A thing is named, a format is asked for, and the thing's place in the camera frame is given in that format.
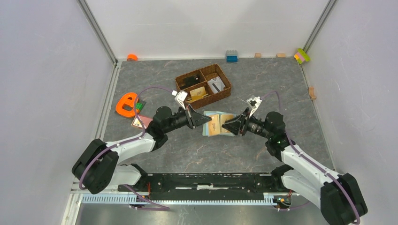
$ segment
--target wire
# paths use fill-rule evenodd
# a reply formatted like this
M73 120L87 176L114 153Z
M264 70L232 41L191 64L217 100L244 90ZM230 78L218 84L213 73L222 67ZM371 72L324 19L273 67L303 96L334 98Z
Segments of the wire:
M107 151L113 149L114 147L116 147L116 146L118 146L118 145L122 145L122 144L126 144L126 143L130 143L130 142L136 141L136 140L140 139L141 137L143 137L143 136L145 135L145 126L144 126L144 123L142 122L142 120L140 119L140 117L138 116L137 109L136 109L136 103L138 102L139 97L141 96L141 94L142 94L144 91L146 91L146 90L148 90L148 89L152 89L152 88L158 88L158 89L162 89L162 90L165 90L165 91L168 91L168 92L172 93L172 90L170 90L170 89L163 88L163 87L160 87L160 86L151 86L151 87L145 88L144 90L142 90L142 91L137 95L136 99L134 100L134 106L133 106L133 110L134 110L134 113L135 113L135 117L134 117L133 120L135 120L135 118L137 118L138 121L140 122L140 124L142 125L142 132L141 132L141 135L138 136L138 137L134 137L134 138L131 138L131 139L122 141L122 142L120 142L120 143L118 143L118 144L111 145L111 146L105 148L104 150L102 150L98 155L96 155L96 156L92 159L92 161L88 164L88 166L86 167L86 169L83 171L83 174L82 174L82 176L81 176L80 179L79 179L79 188L80 188L81 190L86 190L86 189L87 189L86 187L83 187L84 178L85 178L87 172L89 171L89 169L92 167L92 165L93 165L102 155L104 155Z
M279 211L282 211L282 212L287 212L287 211L291 211L291 210L298 210L298 209L301 209L301 208L303 208L303 207L306 207L308 204L310 203L310 201L308 201L308 202L306 202L306 203L304 203L304 204L302 204L302 205L299 205L299 206L296 206L296 207L290 207L290 208L288 208L288 209L277 209L278 210L278 212Z
M155 206L159 207L159 208L155 208L155 209L153 209L153 208L136 208L137 210L146 210L146 211L168 211L168 210L170 210L170 208L167 207L167 206L159 205L159 204L157 204L157 203L154 203L154 202L152 202L152 201L150 201L150 200L144 198L143 196L141 196L140 194L138 194L133 188L131 188L130 185L123 184L123 186L125 186L129 191L133 192L133 193L134 193L138 198L140 198L142 201L144 201L144 202L146 202L146 203L149 203L149 204L151 204L151 205L155 205Z
M293 191L290 189L290 191L289 191L289 194L287 195L287 197L286 197L286 198L289 198L289 197L291 197L291 194L293 194Z
M287 206L287 207L290 208L291 205L293 204L293 198L290 198L290 201L289 201L290 203L289 203L289 204L286 204L285 202L286 202L286 201L283 201L283 202L281 202L281 203L282 203L283 205L285 205L285 206Z
M268 97L269 95L271 95L272 93L275 93L276 96L278 97L278 104L279 104L279 112L282 112L282 101L281 98L279 96L278 91L273 90L270 91L269 93L267 93L266 95L264 95L263 97L261 97L260 99L264 99L266 97ZM350 204L354 214L355 214L355 218L356 218L356 222L353 221L353 224L358 225L360 224L360 216L359 213L357 211L357 208L354 205L354 202L352 201L352 199L350 198L350 196L348 195L347 191L344 189L344 187L330 174L328 173L325 169L323 169L322 167L320 167L318 164L316 164L314 161L310 160L308 157L306 157L305 155L302 155L301 152L299 150L296 149L296 147L294 147L293 143L291 142L290 139L290 135L289 132L287 130L285 130L286 133L286 137L289 141L290 146L293 148L293 150L299 155L301 156L303 159L305 159L307 162L309 162L311 165L313 165L315 168L317 168L318 170L320 170L322 173L324 173L326 176L328 176L329 178L331 178L333 180L334 183L336 183L336 185L339 187L339 189L341 190L341 192L344 194L344 196L346 197L348 203Z

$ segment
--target lime green block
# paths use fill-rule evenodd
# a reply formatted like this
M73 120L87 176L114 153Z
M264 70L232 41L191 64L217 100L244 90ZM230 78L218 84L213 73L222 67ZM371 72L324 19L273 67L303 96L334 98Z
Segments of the lime green block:
M304 51L303 49L298 48L298 49L297 49L297 52L299 52L299 53L304 57L304 59L305 59L307 62L311 60L310 57L305 53L305 51Z

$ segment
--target brown woven basket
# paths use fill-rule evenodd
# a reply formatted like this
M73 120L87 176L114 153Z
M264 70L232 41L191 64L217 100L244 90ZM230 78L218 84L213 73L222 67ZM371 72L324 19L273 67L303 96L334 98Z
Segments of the brown woven basket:
M192 108L199 109L205 105L211 104L213 102L216 102L218 100L221 100L221 99L226 98L231 95L232 85L218 64L213 64L213 65L210 65L210 66L207 66L204 68L200 68L195 71L192 71L187 74L176 77L177 90L181 91L181 87L185 86L184 78L193 76L193 75L199 75L200 83L183 89L184 91L186 91L188 93L187 98L191 97L191 95L189 93L191 90L199 88L199 87L205 87L208 95L201 99L198 99L194 102L191 102L190 104L192 105ZM224 83L225 89L214 94L212 92L212 90L210 89L207 81L209 81L210 79L215 78L217 76L219 76L220 79L222 80L222 82Z

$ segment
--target orange toy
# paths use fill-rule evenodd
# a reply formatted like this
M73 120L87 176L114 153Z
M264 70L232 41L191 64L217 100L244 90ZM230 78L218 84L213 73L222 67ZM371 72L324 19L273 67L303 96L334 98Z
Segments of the orange toy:
M123 95L123 97L120 99L120 101L116 105L116 112L120 114L121 116L127 117L127 118L133 118L136 114L134 113L134 100L136 99L137 94L134 92L129 92ZM130 106L131 110L126 110L124 107Z
M311 99L312 101L314 101L314 100L316 99L316 96L315 96L315 94L314 94L314 87L309 87L309 88L308 88L308 94L310 95L310 99Z
M138 60L138 58L134 54L130 54L127 56L127 61L137 61L137 60Z

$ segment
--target pink block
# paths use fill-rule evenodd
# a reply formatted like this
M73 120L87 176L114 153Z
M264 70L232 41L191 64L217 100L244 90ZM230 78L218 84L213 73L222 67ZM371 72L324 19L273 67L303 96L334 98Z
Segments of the pink block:
M306 59L304 59L304 57L298 52L296 53L296 55L301 59L301 61L305 62Z

